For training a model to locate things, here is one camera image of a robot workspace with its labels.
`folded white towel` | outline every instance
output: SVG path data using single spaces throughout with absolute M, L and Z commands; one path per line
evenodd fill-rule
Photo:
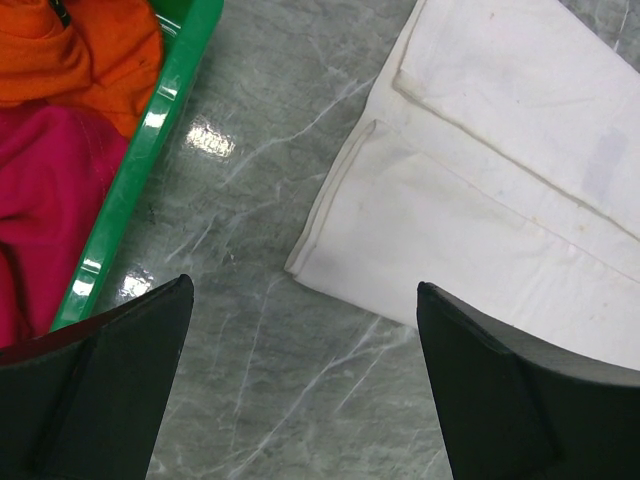
M 412 324 L 426 279 L 547 341 L 640 368 L 638 282 L 492 200 L 381 121 L 365 128 L 340 173 L 299 282 Z
M 640 76 L 558 0 L 429 0 L 395 85 L 640 237 Z
M 424 4 L 400 34 L 286 269 L 410 325 L 417 284 L 431 281 L 565 348 L 640 368 L 636 238 L 392 87 Z

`black object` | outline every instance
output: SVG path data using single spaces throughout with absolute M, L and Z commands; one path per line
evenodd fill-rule
M 49 5 L 51 5 L 53 11 L 56 12 L 56 15 L 58 15 L 62 26 L 67 28 L 69 24 L 71 24 L 71 15 L 69 15 L 69 11 L 62 3 L 62 0 L 49 0 Z
M 0 479 L 144 479 L 192 307 L 183 275 L 0 351 Z
M 418 327 L 456 480 L 640 478 L 640 372 L 547 343 L 430 284 L 418 288 Z

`fabric fold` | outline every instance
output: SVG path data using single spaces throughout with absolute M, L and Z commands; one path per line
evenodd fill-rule
M 640 77 L 557 0 L 429 0 L 394 85 L 640 238 Z
M 145 0 L 0 3 L 0 107 L 31 100 L 97 111 L 133 136 L 162 67 L 160 25 Z
M 427 279 L 544 340 L 640 368 L 640 283 L 492 200 L 384 122 L 364 129 L 334 181 L 321 230 L 289 265 L 298 282 L 415 325 L 416 286 Z
M 94 113 L 0 109 L 0 348 L 49 331 L 126 149 Z

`white fabric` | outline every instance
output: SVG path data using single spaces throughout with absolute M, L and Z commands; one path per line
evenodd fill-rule
M 334 162 L 287 270 L 409 325 L 417 284 L 430 281 L 548 341 L 640 369 L 640 243 L 425 108 L 415 91 L 420 102 L 392 87 L 424 3 Z M 582 29 L 574 23 L 565 35 Z M 399 75 L 396 83 L 411 82 Z M 508 115 L 498 120 L 496 130 Z
M 640 77 L 558 0 L 428 0 L 396 85 L 640 237 Z

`white vein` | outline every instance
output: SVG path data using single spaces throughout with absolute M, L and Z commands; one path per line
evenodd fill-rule
M 433 457 L 431 457 L 431 460 L 429 460 L 429 463 L 427 463 L 427 468 L 425 468 L 424 472 L 422 472 L 422 478 L 429 478 L 427 477 L 427 474 L 429 473 L 429 470 L 431 470 L 431 467 L 435 463 L 436 458 L 438 458 L 438 455 L 440 455 L 441 453 L 442 453 L 442 448 L 438 450 Z
M 169 263 L 173 257 L 175 257 L 177 254 L 179 254 L 187 245 L 189 245 L 189 242 L 191 242 L 191 240 L 193 240 L 193 238 L 195 236 L 196 236 L 195 233 L 192 233 L 191 235 L 189 235 L 189 237 L 187 238 L 187 240 L 183 244 L 181 244 L 173 252 L 171 252 L 169 255 L 167 255 L 167 257 L 164 259 L 164 263 Z
M 622 36 L 622 30 L 624 30 L 624 25 L 627 23 L 627 17 L 629 16 L 631 0 L 627 0 L 627 10 L 624 12 L 624 18 L 622 19 L 622 25 L 620 26 L 620 31 L 618 32 L 618 39 L 616 40 L 616 44 L 613 46 L 613 51 L 618 53 L 618 47 L 620 46 L 620 37 Z
M 202 232 L 202 235 L 200 235 L 200 238 L 198 238 L 198 241 L 196 242 L 196 244 L 191 249 L 191 253 L 195 252 L 196 249 L 200 246 L 200 244 L 202 243 L 204 238 L 207 236 L 207 234 L 211 230 L 211 227 L 213 226 L 213 222 L 215 222 L 217 216 L 218 216 L 218 212 L 216 212 L 216 213 L 214 213 L 212 215 L 211 220 L 209 220 L 209 225 L 207 225 L 207 228 L 204 229 L 204 232 Z
M 240 475 L 248 465 L 250 465 L 256 458 L 258 458 L 258 456 L 263 452 L 265 447 L 269 444 L 273 436 L 278 432 L 278 430 L 280 430 L 280 427 L 282 427 L 282 425 L 284 425 L 287 422 L 287 420 L 289 420 L 289 418 L 296 411 L 296 409 L 298 408 L 302 400 L 304 400 L 307 394 L 317 385 L 319 380 L 329 370 L 339 365 L 342 365 L 343 363 L 348 362 L 349 360 L 352 360 L 353 358 L 356 358 L 358 356 L 356 355 L 356 351 L 373 336 L 375 328 L 379 322 L 380 322 L 380 317 L 378 317 L 376 321 L 369 326 L 367 331 L 362 335 L 358 343 L 356 343 L 355 347 L 353 347 L 349 351 L 349 353 L 347 353 L 345 356 L 338 359 L 336 359 L 336 357 L 333 357 L 333 359 L 331 359 L 331 361 L 324 366 L 324 368 L 320 371 L 320 373 L 318 373 L 315 377 L 311 379 L 311 381 L 307 384 L 307 386 L 304 387 L 304 389 L 302 389 L 300 394 L 293 401 L 289 409 L 286 411 L 286 413 L 280 419 L 280 421 L 276 424 L 276 426 L 273 427 L 273 429 L 263 437 L 263 439 L 260 441 L 256 449 L 253 451 L 253 453 L 251 453 L 251 455 L 249 455 L 244 460 L 244 462 L 242 462 L 240 465 L 234 468 L 231 472 L 229 472 L 229 475 L 227 476 L 228 480 L 234 480 L 238 478 L 238 475 Z M 382 351 L 384 352 L 389 350 L 390 348 L 394 348 L 401 344 L 406 343 L 411 337 L 411 334 L 413 334 L 413 330 L 410 327 L 406 327 L 406 330 L 404 331 L 404 335 L 402 336 L 400 341 L 383 346 Z
M 382 354 L 384 352 L 386 352 L 387 349 L 383 348 L 382 350 L 380 350 L 380 353 L 378 353 L 378 356 L 375 358 L 375 360 L 373 362 L 371 362 L 371 365 L 369 365 L 369 368 L 367 368 L 367 370 L 364 372 L 364 374 L 362 375 L 362 377 L 360 377 L 360 380 L 358 380 L 356 382 L 356 384 L 353 386 L 353 388 L 351 390 L 349 390 L 349 393 L 347 393 L 347 395 L 342 399 L 342 401 L 340 402 L 340 404 L 336 407 L 336 409 L 333 411 L 333 413 L 338 412 L 338 410 L 340 410 L 343 405 L 345 403 L 347 403 L 347 400 L 349 400 L 349 398 L 351 397 L 351 395 L 353 395 L 353 392 L 355 392 L 358 387 L 360 386 L 360 384 L 362 382 L 364 382 L 365 378 L 367 378 L 369 376 L 369 373 L 371 372 L 371 370 L 373 370 L 373 367 L 376 366 L 376 363 L 378 363 L 378 360 L 380 360 L 380 357 L 382 356 Z
M 246 155 L 242 160 L 240 160 L 238 163 L 236 163 L 236 165 L 234 166 L 234 168 L 231 170 L 231 173 L 229 173 L 229 175 L 227 176 L 227 178 L 225 179 L 224 183 L 222 184 L 222 186 L 226 186 L 229 182 L 231 182 L 237 175 L 238 173 L 240 173 L 248 164 L 249 162 L 251 162 L 254 158 L 256 158 L 257 156 L 259 156 L 260 154 L 262 154 L 264 151 L 268 150 L 269 148 L 273 147 L 274 145 L 279 145 L 281 143 L 288 143 L 292 140 L 295 140 L 296 138 L 304 135 L 305 133 L 307 133 L 309 130 L 311 130 L 320 120 L 322 120 L 322 118 L 324 118 L 324 116 L 329 113 L 336 105 L 338 105 L 340 102 L 342 102 L 343 100 L 346 100 L 354 95 L 356 95 L 358 92 L 360 92 L 363 88 L 367 87 L 368 85 L 370 85 L 373 81 L 374 81 L 375 77 L 367 80 L 364 83 L 361 83 L 360 85 L 357 85 L 357 81 L 356 80 L 352 80 L 351 82 L 349 82 L 343 89 L 342 91 L 338 94 L 338 96 L 331 102 L 329 103 L 329 105 L 327 105 L 317 116 L 316 118 L 313 119 L 313 121 L 311 123 L 309 123 L 306 127 L 304 127 L 302 130 L 294 133 L 293 135 L 289 135 L 287 137 L 282 137 L 282 138 L 272 138 L 269 141 L 263 143 L 262 145 L 260 145 L 258 148 L 256 148 L 253 152 L 249 153 L 248 155 Z
M 278 275 L 278 278 L 273 280 L 269 286 L 267 287 L 267 291 L 264 294 L 264 298 L 262 300 L 262 306 L 260 307 L 260 317 L 258 318 L 258 325 L 256 326 L 256 333 L 253 336 L 253 345 L 251 347 L 251 352 L 249 353 L 249 358 L 247 360 L 247 367 L 244 371 L 244 377 L 242 378 L 242 384 L 240 385 L 240 390 L 238 391 L 238 400 L 236 401 L 236 408 L 233 413 L 236 415 L 240 411 L 240 407 L 242 405 L 242 396 L 244 395 L 244 391 L 247 387 L 247 380 L 249 379 L 249 371 L 251 370 L 251 361 L 253 360 L 253 355 L 256 351 L 256 346 L 258 345 L 258 337 L 260 336 L 260 327 L 262 326 L 262 320 L 264 319 L 264 314 L 267 308 L 267 303 L 269 302 L 269 295 L 271 293 L 271 289 L 285 277 Z

